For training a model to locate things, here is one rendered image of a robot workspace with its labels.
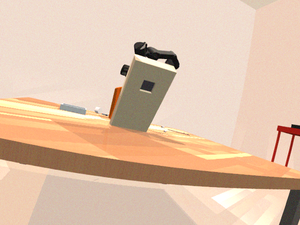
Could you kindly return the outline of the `white square tray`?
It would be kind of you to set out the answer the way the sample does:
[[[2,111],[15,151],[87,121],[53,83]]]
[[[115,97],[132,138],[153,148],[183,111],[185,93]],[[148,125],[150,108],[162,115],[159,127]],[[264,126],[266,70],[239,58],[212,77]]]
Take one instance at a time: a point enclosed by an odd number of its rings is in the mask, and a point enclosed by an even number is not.
[[[80,107],[80,106],[76,106],[76,105],[74,106],[74,105],[69,105],[69,104],[65,104],[65,103],[60,104],[60,110],[83,114],[83,115],[86,114],[85,107]]]

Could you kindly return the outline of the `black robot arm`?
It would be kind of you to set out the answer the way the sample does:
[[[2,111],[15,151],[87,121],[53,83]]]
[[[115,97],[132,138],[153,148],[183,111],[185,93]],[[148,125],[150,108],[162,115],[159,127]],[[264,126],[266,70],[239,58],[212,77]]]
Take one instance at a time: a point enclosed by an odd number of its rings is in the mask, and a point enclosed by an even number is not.
[[[165,64],[173,66],[175,69],[180,67],[177,55],[173,51],[162,51],[153,47],[147,47],[146,42],[137,42],[134,44],[136,55],[147,57],[152,60],[167,59]]]

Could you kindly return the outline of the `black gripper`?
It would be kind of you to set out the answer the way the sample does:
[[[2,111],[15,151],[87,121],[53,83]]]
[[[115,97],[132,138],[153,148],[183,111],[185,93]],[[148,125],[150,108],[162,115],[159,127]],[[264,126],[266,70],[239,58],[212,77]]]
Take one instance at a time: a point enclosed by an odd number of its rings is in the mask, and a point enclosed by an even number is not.
[[[127,73],[128,73],[128,70],[129,70],[129,67],[128,65],[123,65],[121,71],[120,71],[120,74],[121,75],[124,75],[125,77],[127,76]]]

